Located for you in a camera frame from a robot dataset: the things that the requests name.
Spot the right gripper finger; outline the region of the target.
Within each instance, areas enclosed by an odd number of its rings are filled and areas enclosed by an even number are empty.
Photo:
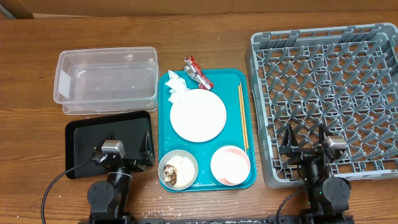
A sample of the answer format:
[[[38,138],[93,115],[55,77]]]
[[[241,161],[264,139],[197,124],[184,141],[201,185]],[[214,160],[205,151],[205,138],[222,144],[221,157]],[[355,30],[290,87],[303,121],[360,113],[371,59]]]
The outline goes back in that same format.
[[[318,127],[318,144],[322,147],[330,147],[329,138],[333,135],[324,124]]]
[[[293,148],[293,147],[298,148],[298,146],[299,146],[299,144],[297,142],[297,138],[295,137],[295,133],[294,133],[290,123],[288,123],[285,127],[285,134],[284,134],[284,138],[282,140],[281,146],[288,147],[288,148]]]

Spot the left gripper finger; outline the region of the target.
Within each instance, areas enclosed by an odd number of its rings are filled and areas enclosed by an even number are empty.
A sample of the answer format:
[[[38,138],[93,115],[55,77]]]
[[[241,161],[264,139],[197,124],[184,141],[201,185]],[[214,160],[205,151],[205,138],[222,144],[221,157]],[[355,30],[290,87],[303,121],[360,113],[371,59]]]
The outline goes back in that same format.
[[[106,137],[99,142],[97,146],[94,147],[94,152],[109,152],[109,149],[107,147],[104,147],[104,143],[108,140],[113,140],[114,139],[114,131],[111,130]]]
[[[147,131],[142,138],[141,146],[139,149],[140,163],[146,166],[153,166],[155,162],[154,148],[150,134]]]

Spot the large pink plate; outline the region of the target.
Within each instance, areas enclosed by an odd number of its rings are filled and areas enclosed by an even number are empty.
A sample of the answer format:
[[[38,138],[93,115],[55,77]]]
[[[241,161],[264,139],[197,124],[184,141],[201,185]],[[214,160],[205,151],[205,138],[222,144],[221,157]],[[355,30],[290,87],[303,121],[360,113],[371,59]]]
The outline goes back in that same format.
[[[190,142],[207,142],[219,135],[227,120],[226,107],[215,93],[194,89],[170,109],[170,122],[174,131]]]

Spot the small pink bowl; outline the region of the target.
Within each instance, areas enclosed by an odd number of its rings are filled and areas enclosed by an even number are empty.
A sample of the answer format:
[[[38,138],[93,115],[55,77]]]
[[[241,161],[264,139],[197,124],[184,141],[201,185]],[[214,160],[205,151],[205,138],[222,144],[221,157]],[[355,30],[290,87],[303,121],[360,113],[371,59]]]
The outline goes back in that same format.
[[[213,177],[223,185],[242,184],[250,175],[251,162],[244,150],[237,146],[223,146],[211,158]]]

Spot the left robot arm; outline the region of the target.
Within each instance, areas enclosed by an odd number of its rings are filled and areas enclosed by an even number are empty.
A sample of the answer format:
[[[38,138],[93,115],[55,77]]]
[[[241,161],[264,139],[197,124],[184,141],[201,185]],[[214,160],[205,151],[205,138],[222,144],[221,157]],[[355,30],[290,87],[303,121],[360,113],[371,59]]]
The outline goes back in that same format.
[[[135,223],[132,215],[125,211],[132,173],[144,172],[154,165],[154,148],[148,131],[138,148],[139,159],[126,159],[124,144],[114,137],[114,132],[110,131],[93,153],[92,161],[107,168],[108,175],[106,180],[97,181],[88,189],[89,223]]]

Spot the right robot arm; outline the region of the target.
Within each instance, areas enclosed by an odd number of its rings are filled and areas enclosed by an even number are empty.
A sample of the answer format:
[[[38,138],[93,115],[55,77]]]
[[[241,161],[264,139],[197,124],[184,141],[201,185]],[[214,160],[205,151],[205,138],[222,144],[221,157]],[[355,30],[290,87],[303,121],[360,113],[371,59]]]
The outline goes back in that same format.
[[[303,148],[291,125],[286,126],[279,154],[289,157],[283,163],[284,167],[297,166],[304,187],[281,203],[275,216],[277,223],[281,221],[279,216],[283,206],[302,191],[307,193],[309,207],[299,211],[295,223],[354,222],[352,217],[344,215],[349,209],[351,184],[345,178],[332,176],[328,170],[328,163],[339,159],[347,148],[343,137],[333,135],[323,124],[318,127],[318,145]]]

